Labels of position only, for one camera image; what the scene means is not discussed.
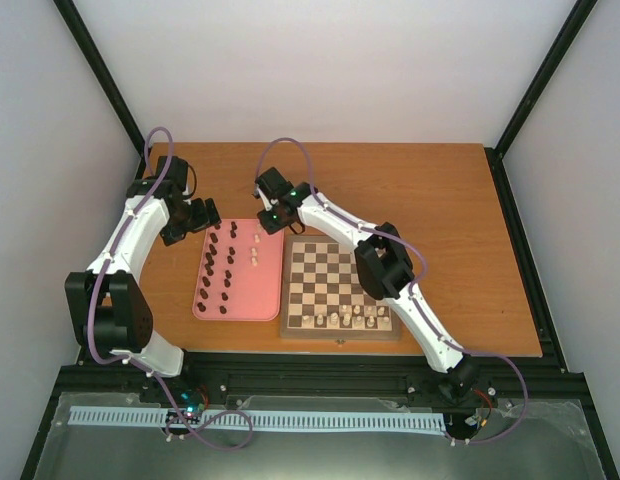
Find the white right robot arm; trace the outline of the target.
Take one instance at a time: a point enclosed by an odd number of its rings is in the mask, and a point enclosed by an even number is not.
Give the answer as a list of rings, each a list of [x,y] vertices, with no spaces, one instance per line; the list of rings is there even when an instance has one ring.
[[[274,167],[256,176],[253,196],[264,204],[257,218],[267,233],[297,223],[322,232],[354,254],[365,293],[384,301],[398,315],[430,368],[443,375],[438,390],[445,400],[458,401],[472,389],[478,367],[425,300],[408,254],[411,246],[394,225],[366,222],[308,183],[292,185]]]

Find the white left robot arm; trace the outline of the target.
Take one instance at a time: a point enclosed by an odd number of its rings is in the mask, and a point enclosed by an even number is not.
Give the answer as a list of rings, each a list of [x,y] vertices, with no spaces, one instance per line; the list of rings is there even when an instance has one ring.
[[[183,367],[184,351],[154,328],[139,282],[156,239],[174,245],[188,234],[221,224],[211,198],[194,198],[191,166],[178,157],[159,158],[157,172],[133,181],[122,217],[99,256],[64,284],[76,340],[101,365],[131,363],[148,376],[164,377],[162,388],[176,402],[191,400],[198,378]]]

